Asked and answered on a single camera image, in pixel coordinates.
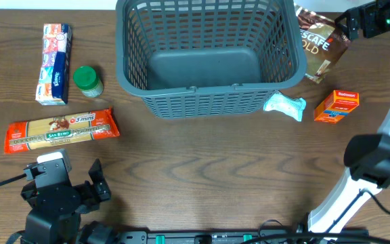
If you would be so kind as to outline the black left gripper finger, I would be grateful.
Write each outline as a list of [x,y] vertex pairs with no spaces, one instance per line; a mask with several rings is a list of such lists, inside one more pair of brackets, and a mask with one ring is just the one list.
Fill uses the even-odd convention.
[[71,185],[63,159],[32,163],[24,168],[24,173],[26,179],[33,180],[36,186]]
[[104,177],[104,172],[102,170],[102,164],[99,159],[96,159],[88,171],[88,174],[93,182],[93,185],[98,190],[108,190],[108,183]]

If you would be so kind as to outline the brown Nescafe Gold pouch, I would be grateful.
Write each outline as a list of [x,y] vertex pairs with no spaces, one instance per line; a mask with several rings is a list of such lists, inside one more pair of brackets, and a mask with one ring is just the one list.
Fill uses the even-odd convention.
[[347,51],[351,41],[330,18],[296,3],[294,8],[307,58],[305,76],[315,83],[320,83]]

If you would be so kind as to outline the Kleenex tissue multipack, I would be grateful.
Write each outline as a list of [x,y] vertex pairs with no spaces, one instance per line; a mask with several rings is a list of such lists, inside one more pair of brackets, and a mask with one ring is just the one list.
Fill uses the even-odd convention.
[[35,100],[44,106],[68,103],[72,31],[68,24],[43,25],[42,63]]

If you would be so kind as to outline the orange Redoxon box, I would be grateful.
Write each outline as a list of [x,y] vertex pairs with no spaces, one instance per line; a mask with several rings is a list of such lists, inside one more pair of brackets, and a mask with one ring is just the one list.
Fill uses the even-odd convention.
[[313,112],[314,121],[336,124],[360,105],[357,92],[333,90]]

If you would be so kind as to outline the green lid pesto jar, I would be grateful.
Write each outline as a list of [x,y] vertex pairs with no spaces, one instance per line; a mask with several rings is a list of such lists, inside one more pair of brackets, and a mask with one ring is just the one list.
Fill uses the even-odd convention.
[[104,85],[96,71],[90,66],[77,68],[73,75],[75,85],[88,98],[95,98],[102,94]]

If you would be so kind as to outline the light teal snack packet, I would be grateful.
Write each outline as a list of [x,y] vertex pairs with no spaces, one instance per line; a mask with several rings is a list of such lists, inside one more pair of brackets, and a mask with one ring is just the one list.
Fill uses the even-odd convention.
[[292,117],[298,122],[302,121],[303,111],[306,107],[303,98],[289,98],[280,91],[276,91],[263,105],[265,112],[278,111]]

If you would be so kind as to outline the grey plastic basket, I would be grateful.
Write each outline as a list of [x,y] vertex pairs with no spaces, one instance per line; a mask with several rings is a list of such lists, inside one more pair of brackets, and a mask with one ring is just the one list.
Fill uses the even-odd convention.
[[291,0],[119,0],[116,78],[162,119],[253,113],[307,69]]

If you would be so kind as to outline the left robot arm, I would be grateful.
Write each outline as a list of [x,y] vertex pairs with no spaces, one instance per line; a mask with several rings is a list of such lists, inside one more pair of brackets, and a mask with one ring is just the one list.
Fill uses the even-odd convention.
[[91,181],[72,185],[63,159],[32,163],[24,169],[30,182],[21,197],[31,206],[25,229],[10,235],[15,243],[86,243],[92,235],[87,228],[79,233],[81,215],[97,211],[100,203],[111,199],[102,164],[96,159],[88,171]]

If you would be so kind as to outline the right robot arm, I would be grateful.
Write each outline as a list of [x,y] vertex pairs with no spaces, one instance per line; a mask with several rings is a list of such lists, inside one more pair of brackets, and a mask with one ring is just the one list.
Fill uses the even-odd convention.
[[[390,1],[348,9],[335,24],[350,39],[390,32]],[[309,212],[296,230],[283,226],[256,232],[115,232],[92,222],[77,243],[383,243],[365,230],[346,230],[346,223],[368,199],[390,186],[390,109],[376,134],[354,136],[344,154],[345,172],[323,203]]]

